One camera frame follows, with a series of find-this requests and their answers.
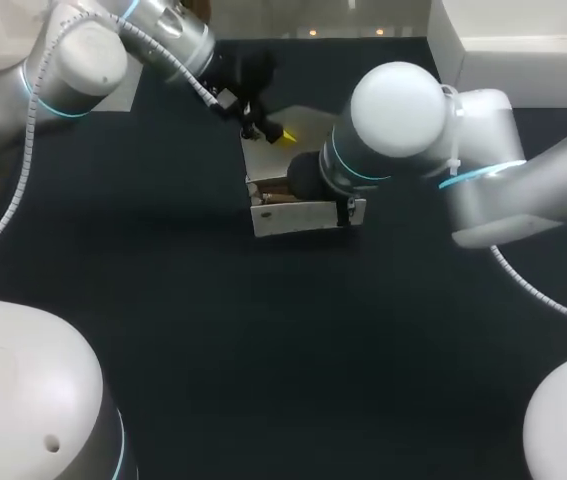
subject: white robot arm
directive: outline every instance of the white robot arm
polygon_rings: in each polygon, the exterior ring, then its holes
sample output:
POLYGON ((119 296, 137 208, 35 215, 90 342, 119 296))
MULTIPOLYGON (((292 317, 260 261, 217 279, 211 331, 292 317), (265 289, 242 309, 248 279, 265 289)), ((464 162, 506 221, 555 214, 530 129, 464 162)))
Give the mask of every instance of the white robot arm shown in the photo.
MULTIPOLYGON (((567 223, 567 139, 526 162, 503 92, 456 93, 407 63, 381 65, 361 80, 321 152, 295 160, 312 161, 318 196, 356 196, 397 175, 436 178, 452 237, 465 248, 567 223)), ((293 162, 292 188, 310 168, 293 162)))

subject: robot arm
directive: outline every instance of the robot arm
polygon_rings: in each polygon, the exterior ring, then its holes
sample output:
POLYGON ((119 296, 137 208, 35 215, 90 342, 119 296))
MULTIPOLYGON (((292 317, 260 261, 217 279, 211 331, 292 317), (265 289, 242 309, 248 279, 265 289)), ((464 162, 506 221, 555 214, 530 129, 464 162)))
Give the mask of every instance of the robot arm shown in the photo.
POLYGON ((50 59, 39 93, 37 132, 71 125, 111 94, 125 75, 127 51, 170 84, 185 83, 183 68, 187 70, 200 82, 203 95, 218 98, 213 102, 218 104, 215 111, 238 118, 246 138, 257 135, 256 128, 272 143, 283 135, 281 126, 266 120, 258 99, 273 75, 274 63, 267 55, 236 59, 221 54, 207 25, 179 2, 69 0, 54 6, 30 55, 0 71, 0 152, 22 140, 41 60, 66 22, 82 11, 126 20, 173 55, 181 67, 130 30, 122 29, 119 38, 98 21, 85 22, 68 33, 50 59))
POLYGON ((396 175, 438 178, 465 248, 567 223, 567 139, 526 162, 504 93, 446 91, 415 65, 381 65, 361 80, 318 164, 322 191, 345 197, 396 175))

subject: white box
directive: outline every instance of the white box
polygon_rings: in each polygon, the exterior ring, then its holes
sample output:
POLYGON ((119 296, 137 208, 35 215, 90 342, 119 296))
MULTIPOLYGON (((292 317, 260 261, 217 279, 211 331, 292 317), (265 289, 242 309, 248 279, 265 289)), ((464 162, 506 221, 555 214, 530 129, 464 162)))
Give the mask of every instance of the white box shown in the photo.
POLYGON ((567 107, 567 0, 433 0, 441 81, 503 90, 515 107, 567 107))
MULTIPOLYGON (((0 69, 23 60, 41 30, 48 0, 0 0, 0 69)), ((141 65, 128 56, 123 83, 94 110, 129 112, 141 77, 141 65)))

